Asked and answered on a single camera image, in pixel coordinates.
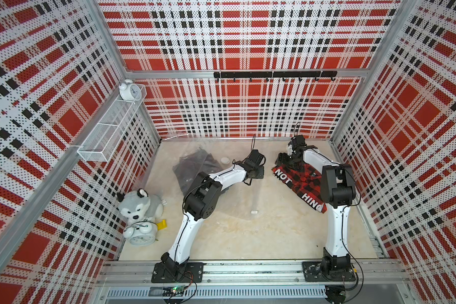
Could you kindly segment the clear plastic vacuum bag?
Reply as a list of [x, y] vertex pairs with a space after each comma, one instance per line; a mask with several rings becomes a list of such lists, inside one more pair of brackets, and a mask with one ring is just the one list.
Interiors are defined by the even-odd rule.
[[180, 221], [257, 216], [265, 157], [262, 143], [245, 140], [182, 140], [160, 145], [149, 184], [167, 200], [165, 216]]

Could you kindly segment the red black plaid shirt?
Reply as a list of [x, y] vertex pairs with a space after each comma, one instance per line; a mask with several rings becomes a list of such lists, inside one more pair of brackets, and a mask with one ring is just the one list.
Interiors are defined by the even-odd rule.
[[326, 213], [327, 206], [320, 196], [321, 173], [303, 161], [294, 166], [291, 166], [290, 161], [286, 153], [278, 154], [272, 169], [273, 175], [312, 209]]

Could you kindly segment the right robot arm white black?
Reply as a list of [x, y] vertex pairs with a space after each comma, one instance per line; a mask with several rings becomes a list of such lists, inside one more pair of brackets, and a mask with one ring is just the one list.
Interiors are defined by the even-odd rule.
[[352, 167], [323, 155], [317, 147], [309, 146], [302, 135], [291, 138], [288, 144], [288, 164], [293, 168], [311, 165], [320, 173], [320, 195], [328, 205], [328, 236], [321, 262], [321, 272], [334, 276], [351, 269], [348, 244], [350, 207], [357, 195]]

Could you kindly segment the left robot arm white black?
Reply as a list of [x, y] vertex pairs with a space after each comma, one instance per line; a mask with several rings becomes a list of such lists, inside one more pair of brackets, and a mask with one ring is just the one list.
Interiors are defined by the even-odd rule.
[[204, 220], [214, 212], [222, 192], [237, 183], [249, 186], [253, 179], [263, 179], [266, 158], [257, 149], [220, 172], [200, 172], [182, 202], [183, 219], [176, 239], [161, 256], [162, 265], [174, 277], [185, 273], [196, 235]]

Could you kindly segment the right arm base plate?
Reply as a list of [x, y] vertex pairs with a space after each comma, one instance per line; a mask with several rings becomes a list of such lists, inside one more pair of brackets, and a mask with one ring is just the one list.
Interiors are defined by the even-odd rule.
[[302, 262], [306, 282], [356, 282], [357, 274], [350, 268], [331, 270], [321, 262]]

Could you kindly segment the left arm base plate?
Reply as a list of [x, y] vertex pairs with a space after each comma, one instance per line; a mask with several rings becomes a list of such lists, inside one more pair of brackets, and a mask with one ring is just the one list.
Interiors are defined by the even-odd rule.
[[151, 277], [152, 283], [199, 283], [203, 278], [202, 262], [186, 262], [182, 265], [171, 266], [163, 262], [156, 263]]

